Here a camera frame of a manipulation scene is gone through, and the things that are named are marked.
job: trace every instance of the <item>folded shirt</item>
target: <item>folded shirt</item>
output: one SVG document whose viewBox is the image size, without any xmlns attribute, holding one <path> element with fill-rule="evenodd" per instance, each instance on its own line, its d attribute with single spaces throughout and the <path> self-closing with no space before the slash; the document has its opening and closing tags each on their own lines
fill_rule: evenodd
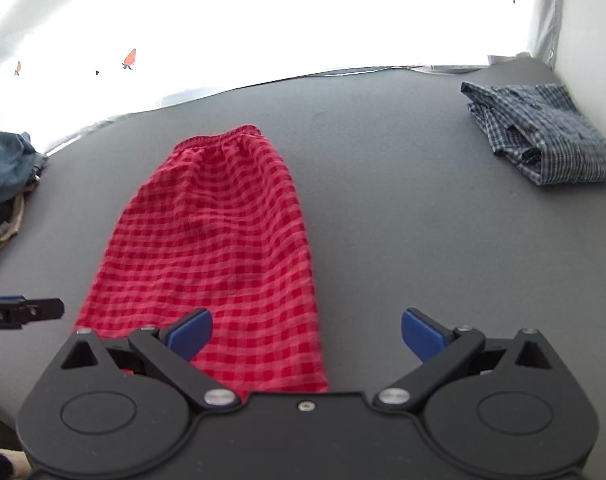
<svg viewBox="0 0 606 480">
<path fill-rule="evenodd" d="M 579 114 L 565 86 L 464 82 L 461 92 L 494 155 L 506 156 L 535 184 L 606 180 L 606 138 Z"/>
</svg>

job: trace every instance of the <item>gray mat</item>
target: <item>gray mat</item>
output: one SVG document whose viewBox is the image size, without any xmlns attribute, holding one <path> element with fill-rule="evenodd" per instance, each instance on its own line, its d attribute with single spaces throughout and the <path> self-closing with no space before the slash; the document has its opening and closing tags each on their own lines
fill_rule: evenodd
<svg viewBox="0 0 606 480">
<path fill-rule="evenodd" d="M 465 76 L 301 78 L 136 114 L 53 155 L 0 253 L 0 294 L 59 296 L 67 314 L 0 333 L 0 417 L 65 340 L 139 184 L 180 140 L 253 123 L 298 187 L 333 388 L 373 394 L 417 365 L 400 338 L 408 306 L 489 336 L 537 327 L 600 414 L 588 472 L 606 478 L 606 184 L 541 189 L 495 158 L 463 79 L 555 81 L 527 59 Z"/>
</svg>

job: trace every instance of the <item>white curtain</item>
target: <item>white curtain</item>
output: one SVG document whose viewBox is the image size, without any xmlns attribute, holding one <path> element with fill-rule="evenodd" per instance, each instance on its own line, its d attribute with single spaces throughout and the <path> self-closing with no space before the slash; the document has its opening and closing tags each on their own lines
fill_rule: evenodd
<svg viewBox="0 0 606 480">
<path fill-rule="evenodd" d="M 541 1 L 0 0 L 0 130 L 44 150 L 110 116 L 249 84 L 484 65 L 532 48 Z"/>
</svg>

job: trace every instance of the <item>blue gripper pad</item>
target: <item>blue gripper pad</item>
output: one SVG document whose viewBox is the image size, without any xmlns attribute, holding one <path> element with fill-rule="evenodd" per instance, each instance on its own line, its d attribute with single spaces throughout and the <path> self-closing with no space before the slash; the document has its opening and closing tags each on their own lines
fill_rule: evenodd
<svg viewBox="0 0 606 480">
<path fill-rule="evenodd" d="M 186 361 L 193 357 L 205 346 L 212 337 L 214 320 L 209 310 L 203 310 L 196 316 L 172 330 L 167 335 L 166 346 Z"/>
<path fill-rule="evenodd" d="M 0 296 L 0 300 L 5 300 L 5 301 L 20 301 L 20 300 L 24 300 L 25 296 Z"/>
<path fill-rule="evenodd" d="M 423 362 L 445 349 L 454 339 L 451 330 L 416 308 L 408 308 L 403 312 L 401 333 L 407 347 Z"/>
</svg>

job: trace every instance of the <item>red gingham skirt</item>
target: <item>red gingham skirt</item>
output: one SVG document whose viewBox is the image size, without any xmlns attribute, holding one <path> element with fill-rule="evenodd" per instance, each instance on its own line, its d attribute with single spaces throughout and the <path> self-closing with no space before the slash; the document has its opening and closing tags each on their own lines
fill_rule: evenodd
<svg viewBox="0 0 606 480">
<path fill-rule="evenodd" d="M 76 326 L 123 337 L 198 307 L 214 317 L 192 361 L 206 374 L 242 396 L 327 389 L 296 189 L 254 126 L 174 148 L 118 220 Z"/>
</svg>

